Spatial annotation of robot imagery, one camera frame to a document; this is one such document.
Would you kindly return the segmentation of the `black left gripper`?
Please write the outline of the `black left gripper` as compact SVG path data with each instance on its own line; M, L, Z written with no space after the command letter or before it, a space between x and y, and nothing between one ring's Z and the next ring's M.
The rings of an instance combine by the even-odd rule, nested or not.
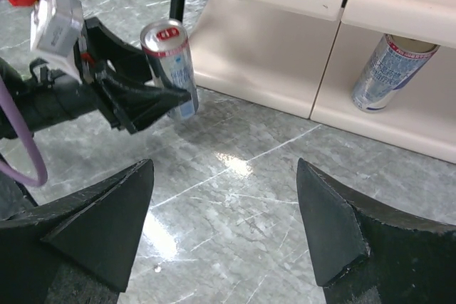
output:
M175 86L145 85L152 74L143 51L124 42L97 17L85 20L74 53L82 83L41 58L29 63L28 128L32 132L97 110L111 128L135 134L191 100L189 91Z

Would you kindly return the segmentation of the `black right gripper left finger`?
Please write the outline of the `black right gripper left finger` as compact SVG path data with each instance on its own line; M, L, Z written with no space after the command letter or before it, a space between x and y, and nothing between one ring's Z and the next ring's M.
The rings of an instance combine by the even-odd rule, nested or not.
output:
M1 301L116 303L126 291L154 186L144 159L47 204L1 177Z

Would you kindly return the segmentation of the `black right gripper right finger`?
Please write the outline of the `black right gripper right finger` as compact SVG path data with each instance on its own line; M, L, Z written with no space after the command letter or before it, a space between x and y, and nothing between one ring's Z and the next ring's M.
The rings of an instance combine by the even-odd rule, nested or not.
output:
M388 206L304 159L296 187L327 303L455 302L455 226Z

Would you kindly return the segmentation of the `silver blue energy drink can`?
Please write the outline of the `silver blue energy drink can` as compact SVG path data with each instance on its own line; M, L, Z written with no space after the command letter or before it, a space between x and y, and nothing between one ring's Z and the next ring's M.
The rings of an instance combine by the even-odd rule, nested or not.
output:
M383 34L353 86L353 104L365 112L384 109L438 49L434 43Z

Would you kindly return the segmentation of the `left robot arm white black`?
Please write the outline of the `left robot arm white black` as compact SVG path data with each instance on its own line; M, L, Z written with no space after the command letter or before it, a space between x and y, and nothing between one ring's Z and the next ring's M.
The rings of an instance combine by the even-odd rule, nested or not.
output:
M30 62L28 80L1 62L1 79L30 131L97 110L111 128L135 134L191 98L174 85L151 85L152 72L143 51L123 42L96 17L85 20L71 57L81 80L43 58Z

